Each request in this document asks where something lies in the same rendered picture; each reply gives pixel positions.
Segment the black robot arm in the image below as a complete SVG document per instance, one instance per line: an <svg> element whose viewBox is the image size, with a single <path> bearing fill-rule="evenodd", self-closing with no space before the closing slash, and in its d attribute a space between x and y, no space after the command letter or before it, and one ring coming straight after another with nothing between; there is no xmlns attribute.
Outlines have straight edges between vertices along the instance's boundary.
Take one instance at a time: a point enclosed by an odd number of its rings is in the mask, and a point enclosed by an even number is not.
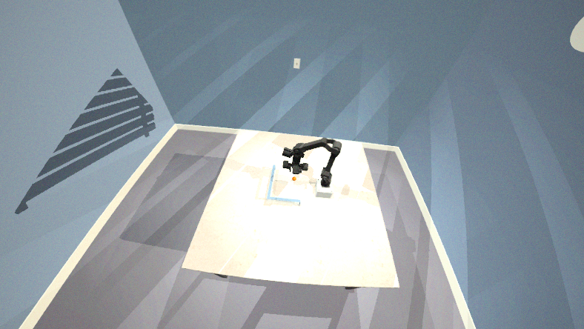
<svg viewBox="0 0 584 329"><path fill-rule="evenodd" d="M329 144L333 144L333 146L331 147ZM328 150L329 152L331 152L331 156L328 160L328 164L326 167L323 167L322 172L321 172L321 186L322 188L331 188L331 182L332 182L332 177L333 174L331 173L331 168L334 165L334 162L336 160L336 157L340 154L341 148L342 148L342 143L340 141L337 141L335 139L328 139L323 137L322 139L318 139L312 142L308 142L308 143L297 143L296 146L293 147L293 149L289 149L287 147L284 148L282 155L286 156L288 158L293 156L293 160L295 162L299 162L301 160L301 158L304 158L304 152L307 150L312 150L318 147L324 147L326 150ZM300 167L300 164L292 165L292 174L300 174L302 173L302 169Z"/></svg>

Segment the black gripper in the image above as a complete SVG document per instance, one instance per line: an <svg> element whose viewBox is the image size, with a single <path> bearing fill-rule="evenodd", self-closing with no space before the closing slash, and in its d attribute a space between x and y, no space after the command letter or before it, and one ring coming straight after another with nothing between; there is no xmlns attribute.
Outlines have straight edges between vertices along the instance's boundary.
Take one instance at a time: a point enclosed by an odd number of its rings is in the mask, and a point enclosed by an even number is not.
<svg viewBox="0 0 584 329"><path fill-rule="evenodd" d="M283 167L283 168L287 168L287 169L289 169L289 171L291 172L291 167L292 167L292 165L293 165L293 164L295 164L295 165L300 165L300 167L301 167L302 171L303 171L303 170L304 170L304 171L308 171L308 163L303 163L303 164L300 164L300 161L299 161L299 162L295 162L294 160L292 160L292 164L291 164L291 163L288 163L288 161L285 161L285 160L284 160L284 161L283 161L283 165L282 165L282 167Z"/></svg>

